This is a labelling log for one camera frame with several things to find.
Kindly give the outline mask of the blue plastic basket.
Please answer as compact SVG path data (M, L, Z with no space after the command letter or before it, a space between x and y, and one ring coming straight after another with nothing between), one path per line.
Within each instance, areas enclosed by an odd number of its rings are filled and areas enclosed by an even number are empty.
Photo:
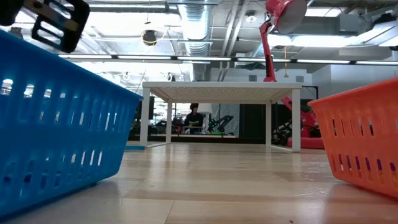
M115 175L141 99L0 30L0 220Z

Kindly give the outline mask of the orange plastic basket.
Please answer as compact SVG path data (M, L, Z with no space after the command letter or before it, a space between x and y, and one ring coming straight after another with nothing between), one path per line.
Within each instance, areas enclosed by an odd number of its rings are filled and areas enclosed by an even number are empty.
M398 198L398 77L309 102L334 177Z

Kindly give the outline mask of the person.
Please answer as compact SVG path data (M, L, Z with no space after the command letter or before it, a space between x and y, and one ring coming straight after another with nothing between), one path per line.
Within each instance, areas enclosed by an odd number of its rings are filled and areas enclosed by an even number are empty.
M190 127L190 134L195 134L196 132L201 131L201 127L203 126L204 117L198 112L198 107L198 103L192 103L190 105L191 112L187 114L184 121L184 125Z

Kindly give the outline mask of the blue tape strip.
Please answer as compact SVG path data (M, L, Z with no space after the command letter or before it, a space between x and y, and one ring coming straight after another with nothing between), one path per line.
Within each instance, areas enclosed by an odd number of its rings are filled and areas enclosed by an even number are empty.
M146 148L145 146L139 145L134 142L130 142L130 143L126 144L124 150L125 151L134 151L134 150L143 151L145 148Z

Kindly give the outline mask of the red desk lamp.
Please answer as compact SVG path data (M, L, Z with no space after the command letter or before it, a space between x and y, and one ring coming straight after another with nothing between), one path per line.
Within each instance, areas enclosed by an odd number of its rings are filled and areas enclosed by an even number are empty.
M289 34L303 21L307 12L306 0L267 0L266 20L260 26L264 57L266 62L265 82L275 82L273 58L268 42L268 33L274 26L281 34ZM300 107L301 146L309 149L324 149L315 113L311 107Z

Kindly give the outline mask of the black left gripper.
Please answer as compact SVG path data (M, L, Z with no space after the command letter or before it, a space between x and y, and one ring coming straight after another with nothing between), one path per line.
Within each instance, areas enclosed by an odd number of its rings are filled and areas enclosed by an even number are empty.
M37 14L32 28L33 39L62 52L73 52L90 15L84 0L65 0L69 7L57 0L30 0L30 10Z

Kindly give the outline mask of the silver ventilation duct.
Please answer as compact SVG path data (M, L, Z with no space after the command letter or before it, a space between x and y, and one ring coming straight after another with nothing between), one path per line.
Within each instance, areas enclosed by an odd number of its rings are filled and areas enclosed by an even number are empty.
M210 55L209 25L211 6L202 4L201 0L182 0L178 10L182 18L185 50L191 57Z

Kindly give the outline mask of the black monitor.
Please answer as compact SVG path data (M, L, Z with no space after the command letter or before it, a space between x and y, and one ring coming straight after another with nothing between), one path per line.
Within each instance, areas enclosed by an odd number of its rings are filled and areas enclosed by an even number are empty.
M155 103L155 97L150 96L149 97L149 116L148 116L149 120L152 120L154 117L154 103ZM139 105L136 109L136 113L134 116L135 119L141 119L141 111L142 111L142 101L139 102Z

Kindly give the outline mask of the white perforated metal shelf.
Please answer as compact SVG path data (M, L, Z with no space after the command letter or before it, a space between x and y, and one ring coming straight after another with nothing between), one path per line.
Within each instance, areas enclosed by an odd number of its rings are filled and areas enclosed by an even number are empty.
M287 152L301 151L300 83L277 82L144 82L141 108L139 144L150 148L148 140L150 95L167 103L167 128L165 143L171 143L172 105L174 103L255 104L266 106L266 147L272 145L272 104L286 96L292 97L292 148Z

